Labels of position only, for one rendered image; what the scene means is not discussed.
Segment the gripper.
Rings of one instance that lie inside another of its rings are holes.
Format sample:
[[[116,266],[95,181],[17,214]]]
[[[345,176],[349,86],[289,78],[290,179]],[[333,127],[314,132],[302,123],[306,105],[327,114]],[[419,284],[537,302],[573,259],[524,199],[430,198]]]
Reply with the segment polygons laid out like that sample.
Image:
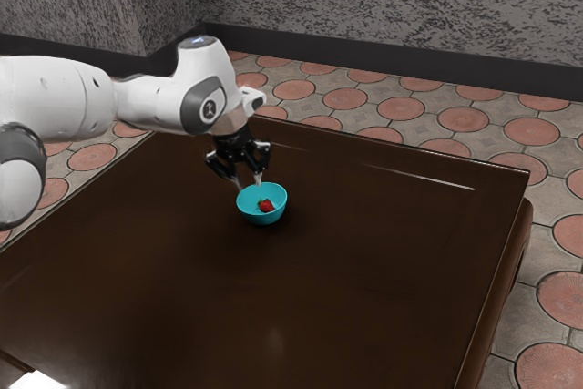
[[[236,132],[224,135],[212,135],[215,150],[205,156],[205,164],[220,178],[242,190],[236,162],[244,162],[250,168],[254,184],[259,187],[263,172],[269,167],[271,143],[253,140],[251,130],[243,126]]]

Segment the teal bowl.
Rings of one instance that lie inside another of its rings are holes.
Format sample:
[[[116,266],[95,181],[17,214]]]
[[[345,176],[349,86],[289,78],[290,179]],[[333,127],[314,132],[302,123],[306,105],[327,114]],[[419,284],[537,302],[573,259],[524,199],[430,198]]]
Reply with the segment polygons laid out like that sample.
[[[262,182],[251,184],[236,198],[236,206],[242,216],[254,225],[271,225],[278,221],[286,208],[288,193],[280,184]]]

